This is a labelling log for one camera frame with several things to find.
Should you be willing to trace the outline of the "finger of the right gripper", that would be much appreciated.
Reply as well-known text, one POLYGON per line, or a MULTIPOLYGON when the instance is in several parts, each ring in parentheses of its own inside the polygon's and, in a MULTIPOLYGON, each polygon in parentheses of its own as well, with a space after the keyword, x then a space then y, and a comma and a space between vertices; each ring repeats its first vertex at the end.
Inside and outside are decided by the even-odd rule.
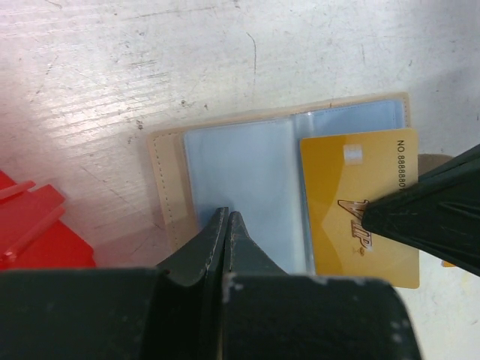
POLYGON ((367 231, 479 273, 479 146, 367 205, 367 231))

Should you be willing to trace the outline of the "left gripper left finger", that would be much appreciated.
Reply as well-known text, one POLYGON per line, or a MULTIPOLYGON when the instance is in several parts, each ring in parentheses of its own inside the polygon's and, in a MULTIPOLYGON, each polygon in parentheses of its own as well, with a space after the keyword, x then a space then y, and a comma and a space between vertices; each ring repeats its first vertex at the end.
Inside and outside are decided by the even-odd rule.
POLYGON ((149 268, 1 273, 3 359, 215 359, 229 211, 149 268))

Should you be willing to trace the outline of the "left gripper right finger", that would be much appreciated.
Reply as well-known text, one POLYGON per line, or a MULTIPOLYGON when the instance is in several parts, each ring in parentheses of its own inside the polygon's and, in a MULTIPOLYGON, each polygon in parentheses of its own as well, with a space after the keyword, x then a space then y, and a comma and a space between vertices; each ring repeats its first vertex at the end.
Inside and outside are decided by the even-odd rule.
POLYGON ((408 311, 385 280, 287 274, 229 216, 225 359, 420 359, 408 311))

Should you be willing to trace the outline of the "gold VIP card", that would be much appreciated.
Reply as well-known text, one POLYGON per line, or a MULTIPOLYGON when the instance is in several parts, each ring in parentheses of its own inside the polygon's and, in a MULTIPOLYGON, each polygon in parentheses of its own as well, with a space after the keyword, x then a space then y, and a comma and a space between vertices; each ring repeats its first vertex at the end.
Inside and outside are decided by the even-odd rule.
POLYGON ((311 137, 300 152, 316 273, 418 288, 419 251, 362 226, 367 205, 418 181, 416 131, 311 137))
POLYGON ((450 262, 446 262, 446 261, 442 261, 442 266, 445 267, 445 268, 454 268, 455 265, 450 263, 450 262))

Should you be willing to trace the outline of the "beige leather card holder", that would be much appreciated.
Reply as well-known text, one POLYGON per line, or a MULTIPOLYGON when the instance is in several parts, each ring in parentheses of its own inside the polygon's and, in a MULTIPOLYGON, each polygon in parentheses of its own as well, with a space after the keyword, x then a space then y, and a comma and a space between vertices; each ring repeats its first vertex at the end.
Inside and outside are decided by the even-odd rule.
POLYGON ((395 92, 225 115, 149 134, 172 248, 227 207, 285 272, 314 273, 300 141, 410 125, 409 96, 395 92))

